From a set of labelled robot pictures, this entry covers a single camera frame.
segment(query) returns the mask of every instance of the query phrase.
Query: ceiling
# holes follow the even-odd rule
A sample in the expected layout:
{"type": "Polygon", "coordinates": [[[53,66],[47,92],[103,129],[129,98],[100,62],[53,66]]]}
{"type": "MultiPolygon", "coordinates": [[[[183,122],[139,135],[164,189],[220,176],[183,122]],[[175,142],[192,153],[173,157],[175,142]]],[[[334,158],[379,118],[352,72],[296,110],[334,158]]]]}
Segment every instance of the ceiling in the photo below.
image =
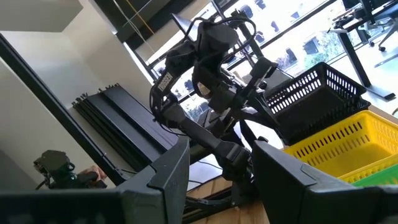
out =
{"type": "Polygon", "coordinates": [[[3,0],[0,30],[62,32],[82,9],[78,0],[3,0]]]}
{"type": "Polygon", "coordinates": [[[143,43],[143,40],[131,24],[127,22],[126,17],[139,29],[140,35],[144,39],[148,39],[172,19],[172,13],[178,14],[193,1],[95,0],[99,8],[117,30],[119,40],[127,42],[132,49],[138,48],[143,43]]]}

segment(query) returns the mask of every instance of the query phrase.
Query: basket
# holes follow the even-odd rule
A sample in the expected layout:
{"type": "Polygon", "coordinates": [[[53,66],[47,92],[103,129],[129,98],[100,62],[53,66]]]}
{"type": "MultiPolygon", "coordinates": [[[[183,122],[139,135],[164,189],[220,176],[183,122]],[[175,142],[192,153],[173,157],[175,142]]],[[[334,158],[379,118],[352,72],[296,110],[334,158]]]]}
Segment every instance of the basket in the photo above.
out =
{"type": "Polygon", "coordinates": [[[364,166],[362,168],[354,170],[354,171],[352,171],[348,174],[345,174],[339,178],[345,182],[352,184],[352,183],[355,183],[362,179],[365,179],[369,176],[378,174],[382,170],[387,169],[396,164],[398,164],[398,154],[389,156],[385,159],[382,159],[380,161],[374,162],[372,164],[369,164],[367,166],[364,166]]]}
{"type": "Polygon", "coordinates": [[[398,165],[394,165],[377,174],[353,183],[356,187],[366,187],[372,185],[398,184],[398,165]]]}
{"type": "Polygon", "coordinates": [[[293,145],[361,110],[366,89],[324,62],[275,87],[266,102],[279,123],[275,131],[293,145]]]}
{"type": "Polygon", "coordinates": [[[398,125],[361,111],[294,144],[286,153],[334,177],[398,154],[398,125]]]}

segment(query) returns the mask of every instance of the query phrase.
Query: label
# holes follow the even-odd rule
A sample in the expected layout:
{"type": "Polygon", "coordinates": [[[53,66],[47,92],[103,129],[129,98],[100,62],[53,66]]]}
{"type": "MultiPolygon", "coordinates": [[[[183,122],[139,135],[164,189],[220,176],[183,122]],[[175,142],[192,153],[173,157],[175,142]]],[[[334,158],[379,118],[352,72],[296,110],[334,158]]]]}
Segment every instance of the label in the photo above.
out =
{"type": "Polygon", "coordinates": [[[160,81],[160,84],[157,88],[160,89],[161,91],[164,91],[172,79],[173,76],[169,72],[167,72],[166,75],[163,77],[163,79],[160,81]]]}

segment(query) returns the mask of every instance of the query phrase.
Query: yellow plastic basket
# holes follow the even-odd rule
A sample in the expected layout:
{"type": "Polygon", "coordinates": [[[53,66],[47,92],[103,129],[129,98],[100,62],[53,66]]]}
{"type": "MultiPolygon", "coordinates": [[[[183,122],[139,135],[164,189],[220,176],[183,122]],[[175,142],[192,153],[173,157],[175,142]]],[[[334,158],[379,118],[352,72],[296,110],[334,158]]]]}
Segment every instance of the yellow plastic basket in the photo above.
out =
{"type": "Polygon", "coordinates": [[[373,162],[372,164],[349,172],[348,174],[342,175],[339,178],[345,182],[352,184],[396,164],[398,164],[398,154],[389,156],[377,162],[373,162]]]}
{"type": "Polygon", "coordinates": [[[398,154],[398,125],[361,111],[285,150],[334,177],[398,154]]]}

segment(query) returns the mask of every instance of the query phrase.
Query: black plastic basket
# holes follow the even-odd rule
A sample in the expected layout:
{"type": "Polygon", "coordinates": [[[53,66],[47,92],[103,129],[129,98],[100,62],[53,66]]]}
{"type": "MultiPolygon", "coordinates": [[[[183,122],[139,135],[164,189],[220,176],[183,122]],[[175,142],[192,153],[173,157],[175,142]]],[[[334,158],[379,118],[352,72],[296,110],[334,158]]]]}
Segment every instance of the black plastic basket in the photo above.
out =
{"type": "Polygon", "coordinates": [[[266,96],[279,127],[276,133],[292,145],[361,110],[365,87],[324,62],[275,87],[266,96]]]}

